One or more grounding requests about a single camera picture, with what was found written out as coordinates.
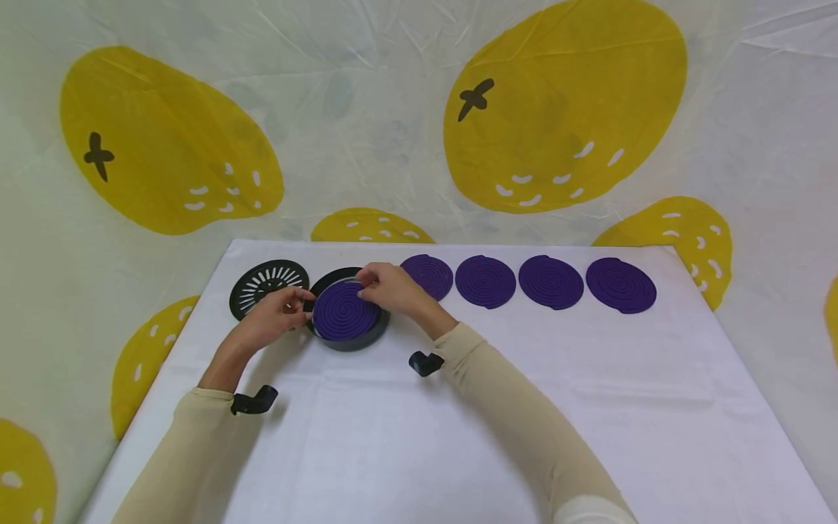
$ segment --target black plastic clip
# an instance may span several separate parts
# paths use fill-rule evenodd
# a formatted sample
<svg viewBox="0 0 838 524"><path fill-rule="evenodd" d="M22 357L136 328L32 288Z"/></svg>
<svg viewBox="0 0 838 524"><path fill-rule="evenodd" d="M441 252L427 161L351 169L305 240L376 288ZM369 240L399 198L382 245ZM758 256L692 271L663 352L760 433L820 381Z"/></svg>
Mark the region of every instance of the black plastic clip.
<svg viewBox="0 0 838 524"><path fill-rule="evenodd" d="M230 406L230 411L234 415L237 413L244 413L245 415L257 415L264 413L271 409L273 401L277 399L279 392L273 387L265 384L259 389L255 397L248 397L241 393L233 395L233 405Z"/></svg>
<svg viewBox="0 0 838 524"><path fill-rule="evenodd" d="M441 368L442 364L445 364L445 359L436 353L425 355L421 351L417 351L411 355L411 358L407 361L407 363L411 365L413 371L419 373L419 376L429 376L434 371Z"/></svg>

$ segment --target beige sleeve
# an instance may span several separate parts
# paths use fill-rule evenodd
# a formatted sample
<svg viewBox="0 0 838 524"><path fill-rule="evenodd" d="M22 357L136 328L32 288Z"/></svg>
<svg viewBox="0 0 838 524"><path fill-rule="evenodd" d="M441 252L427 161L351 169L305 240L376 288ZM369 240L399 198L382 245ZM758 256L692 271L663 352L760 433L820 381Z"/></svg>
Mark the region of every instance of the beige sleeve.
<svg viewBox="0 0 838 524"><path fill-rule="evenodd" d="M232 404L233 395L228 392L196 387L187 393L111 523L191 522L204 482L232 440Z"/></svg>
<svg viewBox="0 0 838 524"><path fill-rule="evenodd" d="M443 375L476 407L550 503L602 497L628 515L617 486L576 429L550 400L483 337L459 324L435 342Z"/></svg>

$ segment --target purple mosquito coil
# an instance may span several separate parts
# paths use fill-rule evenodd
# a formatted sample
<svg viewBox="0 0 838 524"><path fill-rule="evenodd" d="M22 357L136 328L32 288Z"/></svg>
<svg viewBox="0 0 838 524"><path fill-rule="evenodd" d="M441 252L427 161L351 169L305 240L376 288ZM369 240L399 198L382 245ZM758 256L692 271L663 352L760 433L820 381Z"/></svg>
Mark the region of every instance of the purple mosquito coil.
<svg viewBox="0 0 838 524"><path fill-rule="evenodd" d="M524 262L518 283L533 302L555 310L570 308L585 291L582 275L573 266L547 255Z"/></svg>
<svg viewBox="0 0 838 524"><path fill-rule="evenodd" d="M463 298L486 309L499 308L515 294L515 273L500 260L483 255L464 260L454 282Z"/></svg>
<svg viewBox="0 0 838 524"><path fill-rule="evenodd" d="M415 255L401 263L408 275L435 300L445 298L454 284L451 268L438 258L429 255Z"/></svg>
<svg viewBox="0 0 838 524"><path fill-rule="evenodd" d="M619 258L600 258L585 273L593 296L620 313L642 313L658 296L652 279L639 268Z"/></svg>
<svg viewBox="0 0 838 524"><path fill-rule="evenodd" d="M357 282L336 282L314 302L313 321L326 340L353 340L370 331L381 309L358 298L362 289Z"/></svg>

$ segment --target hand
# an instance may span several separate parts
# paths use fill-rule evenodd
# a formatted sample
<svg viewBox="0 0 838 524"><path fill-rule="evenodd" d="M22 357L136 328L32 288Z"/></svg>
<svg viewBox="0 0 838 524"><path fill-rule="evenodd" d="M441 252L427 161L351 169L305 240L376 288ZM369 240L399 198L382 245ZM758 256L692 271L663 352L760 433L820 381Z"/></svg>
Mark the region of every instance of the hand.
<svg viewBox="0 0 838 524"><path fill-rule="evenodd" d="M364 286L359 297L410 317L434 340L457 327L457 320L401 267L372 262L358 271L355 278Z"/></svg>
<svg viewBox="0 0 838 524"><path fill-rule="evenodd" d="M303 300L314 300L314 295L302 288L267 294L221 342L198 387L234 393L257 351L311 319L303 312Z"/></svg>
<svg viewBox="0 0 838 524"><path fill-rule="evenodd" d="M312 314L303 312L303 300L314 299L310 291L295 287L268 293L233 328L221 346L245 353L256 353L286 332L308 322Z"/></svg>

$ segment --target yellow lemon print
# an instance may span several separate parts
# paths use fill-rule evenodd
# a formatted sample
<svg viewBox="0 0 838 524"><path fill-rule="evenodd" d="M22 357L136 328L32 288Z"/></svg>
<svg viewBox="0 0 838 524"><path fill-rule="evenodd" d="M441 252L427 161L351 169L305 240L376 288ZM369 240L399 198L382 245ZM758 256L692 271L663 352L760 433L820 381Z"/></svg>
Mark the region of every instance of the yellow lemon print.
<svg viewBox="0 0 838 524"><path fill-rule="evenodd" d="M688 196L656 202L618 222L594 246L675 246L711 309L722 303L731 281L733 240L727 221Z"/></svg>
<svg viewBox="0 0 838 524"><path fill-rule="evenodd" d="M445 110L448 167L484 208L537 213L594 199L652 153L680 103L678 26L641 0L574 0L486 44Z"/></svg>
<svg viewBox="0 0 838 524"><path fill-rule="evenodd" d="M128 47L95 49L73 64L60 117L87 181L151 231L183 235L264 215L282 200L277 158L244 111Z"/></svg>
<svg viewBox="0 0 838 524"><path fill-rule="evenodd" d="M49 524L58 488L44 446L35 435L0 418L0 514L3 522Z"/></svg>
<svg viewBox="0 0 838 524"><path fill-rule="evenodd" d="M370 207L350 207L332 213L314 227L312 241L434 243L430 235L409 220Z"/></svg>
<svg viewBox="0 0 838 524"><path fill-rule="evenodd" d="M111 423L117 439L134 419L198 298L184 298L160 310L122 349L111 384Z"/></svg>
<svg viewBox="0 0 838 524"><path fill-rule="evenodd" d="M832 281L830 291L826 294L824 320L826 320L826 330L829 331L832 340L835 362L838 362L838 278Z"/></svg>

